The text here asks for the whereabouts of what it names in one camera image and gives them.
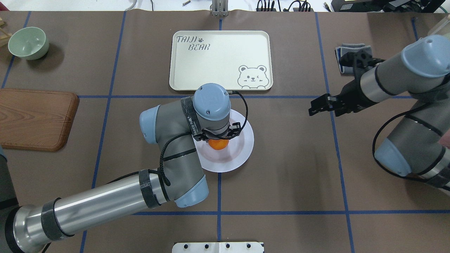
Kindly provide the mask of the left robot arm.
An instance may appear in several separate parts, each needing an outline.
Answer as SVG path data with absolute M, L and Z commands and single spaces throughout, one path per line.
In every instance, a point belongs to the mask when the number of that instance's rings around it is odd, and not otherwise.
M 195 141 L 230 140 L 245 123 L 230 123 L 230 91 L 215 83 L 193 94 L 143 111 L 145 141 L 159 146 L 159 164 L 120 176 L 103 186 L 40 205 L 19 205 L 7 158 L 1 151 L 1 252 L 45 252 L 51 243 L 95 226 L 174 201 L 196 205 L 209 194 Z

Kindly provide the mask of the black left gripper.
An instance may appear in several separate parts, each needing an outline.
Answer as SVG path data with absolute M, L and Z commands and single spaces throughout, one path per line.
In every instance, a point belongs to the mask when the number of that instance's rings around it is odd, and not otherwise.
M 203 128 L 201 132 L 194 136 L 195 141 L 208 141 L 208 140 L 231 140 L 238 137 L 242 131 L 241 122 L 228 122 L 223 128 L 218 130 L 212 130 L 209 128 Z

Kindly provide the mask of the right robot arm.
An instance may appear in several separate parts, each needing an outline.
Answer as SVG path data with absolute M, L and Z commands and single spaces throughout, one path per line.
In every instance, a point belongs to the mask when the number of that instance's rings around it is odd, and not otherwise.
M 339 64 L 351 67 L 354 79 L 338 95 L 314 99 L 309 115 L 328 111 L 339 117 L 409 93 L 416 103 L 376 132 L 372 156 L 395 177 L 449 194 L 449 148 L 440 143 L 449 131 L 449 49 L 448 37 L 433 34 L 387 60 L 364 49 L 347 52 Z

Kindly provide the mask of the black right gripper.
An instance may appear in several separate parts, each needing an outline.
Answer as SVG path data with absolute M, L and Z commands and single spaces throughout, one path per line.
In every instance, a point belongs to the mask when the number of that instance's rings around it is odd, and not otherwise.
M 362 91 L 360 82 L 352 80 L 344 85 L 337 96 L 329 93 L 326 96 L 319 96 L 311 101 L 308 109 L 309 115 L 313 116 L 324 111 L 333 111 L 336 117 L 347 113 L 357 113 L 366 108 L 374 106 L 377 102 L 371 101 Z

